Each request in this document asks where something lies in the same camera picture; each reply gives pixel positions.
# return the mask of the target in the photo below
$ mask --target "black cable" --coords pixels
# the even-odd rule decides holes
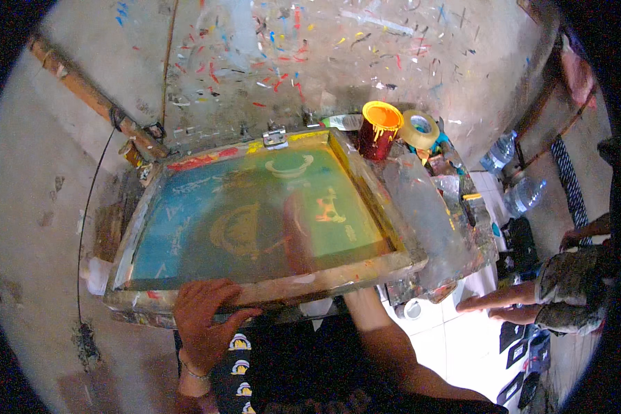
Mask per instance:
[[[81,239],[78,242],[78,267],[76,273],[76,298],[78,303],[78,323],[80,324],[80,329],[83,329],[83,319],[81,318],[81,251],[83,250],[83,233],[85,231],[85,218],[87,217],[87,209],[90,207],[90,199],[92,197],[92,189],[95,187],[95,181],[97,180],[97,176],[99,175],[99,169],[101,168],[101,161],[103,161],[104,155],[106,155],[106,150],[108,149],[108,144],[110,144],[110,139],[112,135],[115,134],[115,126],[113,126],[112,131],[110,132],[110,136],[106,141],[106,146],[104,147],[103,152],[101,153],[101,158],[99,158],[99,162],[97,163],[97,169],[95,170],[95,176],[92,177],[92,184],[90,185],[90,192],[87,194],[87,203],[85,203],[85,212],[83,213],[83,222],[81,224]],[[83,348],[85,349],[85,356],[87,357],[87,347],[85,341],[83,341]]]

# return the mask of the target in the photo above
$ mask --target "white tile floor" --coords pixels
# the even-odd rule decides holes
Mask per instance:
[[[510,216],[502,202],[501,184],[489,173],[472,173],[471,176],[492,221],[499,226],[506,224]],[[461,280],[441,303],[434,305],[423,301],[422,317],[416,321],[399,319],[388,302],[384,302],[389,316],[410,336],[419,364],[432,369],[450,384],[480,392],[493,402],[522,370],[528,357],[506,369],[508,352],[499,353],[501,322],[491,321],[486,312],[456,313],[455,305],[469,296],[488,294],[496,287],[497,270],[488,266]],[[511,413],[518,412],[518,398],[519,393],[516,393],[505,405]]]

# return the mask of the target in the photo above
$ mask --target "leg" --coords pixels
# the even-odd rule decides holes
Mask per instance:
[[[540,312],[542,305],[525,306],[523,308],[495,308],[490,309],[489,317],[496,321],[508,321],[517,325],[533,323]]]
[[[503,289],[495,290],[483,297],[470,297],[457,304],[455,310],[458,312],[471,312],[492,307],[506,307],[521,303],[523,305],[534,305],[534,282],[524,282],[523,284],[507,286]]]

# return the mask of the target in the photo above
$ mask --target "hand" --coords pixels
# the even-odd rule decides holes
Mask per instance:
[[[569,230],[563,234],[563,239],[561,240],[561,244],[559,245],[559,251],[563,252],[566,249],[571,247],[576,247],[582,236],[580,236],[580,232],[577,230]]]
[[[260,309],[241,309],[225,323],[212,325],[218,307],[237,298],[241,289],[229,279],[215,279],[190,282],[179,290],[174,317],[188,358],[184,362],[194,374],[206,376],[244,321],[262,313]]]

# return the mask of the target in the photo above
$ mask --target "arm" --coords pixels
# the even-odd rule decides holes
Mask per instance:
[[[602,236],[609,233],[609,213],[605,213],[584,227],[565,232],[559,245],[559,251],[577,246],[578,242],[585,237]]]
[[[437,373],[419,365],[407,334],[382,306],[374,289],[344,296],[365,350],[382,373],[397,382],[400,391],[450,400],[489,401],[480,393],[448,384]]]
[[[213,325],[216,310],[237,298],[241,287],[228,279],[191,282],[182,286],[175,302],[175,322],[182,338],[182,373],[175,408],[178,414],[217,413],[209,371],[221,360],[237,329],[259,309],[241,309],[225,323]]]

